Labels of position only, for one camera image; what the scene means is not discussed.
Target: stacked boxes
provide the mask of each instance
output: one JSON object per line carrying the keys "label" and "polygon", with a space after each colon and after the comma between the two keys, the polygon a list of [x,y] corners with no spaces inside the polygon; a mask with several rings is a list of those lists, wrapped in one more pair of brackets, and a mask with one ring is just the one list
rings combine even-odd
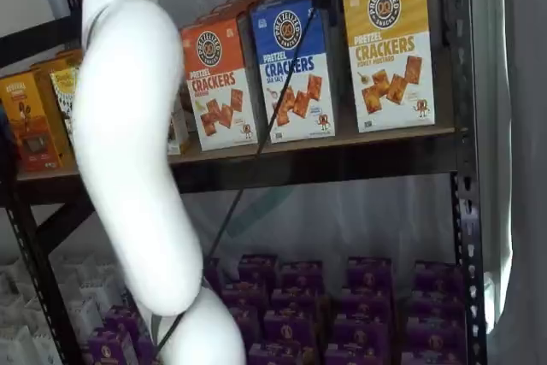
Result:
{"label": "stacked boxes", "polygon": [[185,79],[202,150],[256,144],[262,110],[249,7],[239,0],[182,30]]}
{"label": "stacked boxes", "polygon": [[427,0],[344,0],[360,132],[435,123]]}
{"label": "stacked boxes", "polygon": [[[311,9],[312,0],[267,0],[252,14],[268,120],[274,114]],[[327,11],[317,10],[309,24],[270,134],[272,143],[335,135],[335,64],[329,59],[328,19]]]}

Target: blue cracker box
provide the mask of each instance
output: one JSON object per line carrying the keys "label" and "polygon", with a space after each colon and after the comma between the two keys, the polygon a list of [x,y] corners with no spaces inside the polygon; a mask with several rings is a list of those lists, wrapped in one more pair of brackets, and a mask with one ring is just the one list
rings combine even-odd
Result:
{"label": "blue cracker box", "polygon": [[[251,14],[267,118],[274,108],[312,10],[312,0],[266,0]],[[331,137],[336,132],[336,65],[329,54],[328,12],[317,10],[270,134],[272,143]]]}

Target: yellow cracker box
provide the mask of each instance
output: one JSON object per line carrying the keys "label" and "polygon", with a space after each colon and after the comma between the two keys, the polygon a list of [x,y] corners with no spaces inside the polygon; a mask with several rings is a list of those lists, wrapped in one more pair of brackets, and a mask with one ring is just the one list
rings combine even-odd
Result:
{"label": "yellow cracker box", "polygon": [[24,170],[74,165],[55,94],[43,71],[0,79],[0,97]]}
{"label": "yellow cracker box", "polygon": [[360,132],[435,123],[427,0],[344,0]]}

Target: shelf upright post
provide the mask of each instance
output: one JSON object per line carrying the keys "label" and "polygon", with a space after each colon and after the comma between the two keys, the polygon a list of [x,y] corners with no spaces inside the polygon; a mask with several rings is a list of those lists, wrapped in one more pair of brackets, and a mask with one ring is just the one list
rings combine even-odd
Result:
{"label": "shelf upright post", "polygon": [[456,124],[456,173],[450,175],[456,262],[462,267],[468,365],[486,365],[486,320],[479,156],[476,133],[472,0],[444,0]]}

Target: cracker image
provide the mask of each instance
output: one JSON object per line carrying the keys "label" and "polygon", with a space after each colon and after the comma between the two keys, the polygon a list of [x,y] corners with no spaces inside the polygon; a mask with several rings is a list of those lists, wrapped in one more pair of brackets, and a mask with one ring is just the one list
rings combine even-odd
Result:
{"label": "cracker image", "polygon": [[365,100],[367,112],[371,115],[382,110],[382,102],[379,100],[378,87],[373,85],[362,90],[362,98]]}
{"label": "cracker image", "polygon": [[221,119],[221,108],[219,107],[219,102],[216,101],[216,98],[209,100],[207,102],[207,110],[212,115],[213,122]]}
{"label": "cracker image", "polygon": [[308,106],[309,106],[309,96],[307,93],[304,93],[303,91],[299,91],[297,94],[297,99],[294,102],[294,108],[292,109],[292,112],[295,115],[299,115],[303,119],[306,118],[306,114],[308,113]]}
{"label": "cracker image", "polygon": [[409,82],[403,77],[398,74],[393,74],[390,88],[387,91],[387,99],[394,103],[401,104],[404,97],[404,91],[407,89],[408,83]]}
{"label": "cracker image", "polygon": [[385,96],[387,94],[387,90],[390,88],[390,81],[387,79],[387,72],[382,69],[373,74],[373,82],[376,86],[378,86],[378,97]]}
{"label": "cracker image", "polygon": [[323,78],[320,76],[309,75],[308,79],[308,96],[319,102],[321,98],[321,85],[323,84]]}
{"label": "cracker image", "polygon": [[238,89],[232,89],[232,97],[230,99],[230,106],[235,111],[241,113],[243,109],[243,92]]}
{"label": "cracker image", "polygon": [[283,110],[285,112],[292,110],[294,108],[294,91],[292,90],[292,87],[287,87],[287,91],[285,92],[285,95],[283,96],[283,103],[281,103],[281,108],[279,111]]}
{"label": "cracker image", "polygon": [[205,134],[208,136],[212,136],[216,133],[216,127],[215,127],[215,115],[212,113],[205,113],[201,115],[203,129],[205,130]]}
{"label": "cracker image", "polygon": [[222,104],[222,111],[219,123],[226,128],[232,128],[232,117],[233,109],[226,104]]}
{"label": "cracker image", "polygon": [[421,57],[409,56],[407,58],[407,68],[404,72],[404,78],[413,85],[420,84]]}

